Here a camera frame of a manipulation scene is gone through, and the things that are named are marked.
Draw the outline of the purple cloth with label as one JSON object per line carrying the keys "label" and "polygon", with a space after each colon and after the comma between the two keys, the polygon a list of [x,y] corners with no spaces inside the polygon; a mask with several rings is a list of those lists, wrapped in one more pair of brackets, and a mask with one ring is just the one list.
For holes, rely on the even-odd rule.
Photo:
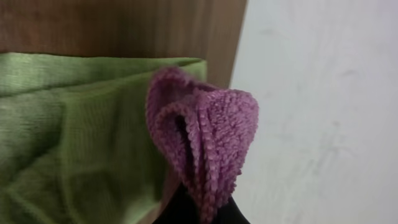
{"label": "purple cloth with label", "polygon": [[200,223],[211,223],[231,198],[258,116],[258,103],[248,92],[217,88],[178,67],[152,77],[147,127],[193,199]]}

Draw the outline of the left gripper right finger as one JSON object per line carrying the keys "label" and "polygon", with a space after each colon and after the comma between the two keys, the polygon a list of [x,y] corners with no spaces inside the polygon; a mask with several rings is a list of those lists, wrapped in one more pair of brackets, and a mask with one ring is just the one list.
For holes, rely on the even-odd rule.
{"label": "left gripper right finger", "polygon": [[241,213],[232,197],[228,203],[218,209],[214,224],[250,224],[246,217]]}

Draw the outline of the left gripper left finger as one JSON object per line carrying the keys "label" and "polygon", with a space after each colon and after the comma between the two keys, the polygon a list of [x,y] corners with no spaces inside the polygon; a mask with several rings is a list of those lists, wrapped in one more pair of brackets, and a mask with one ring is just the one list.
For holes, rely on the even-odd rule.
{"label": "left gripper left finger", "polygon": [[199,224],[197,207],[183,184],[179,185],[166,208],[152,224]]}

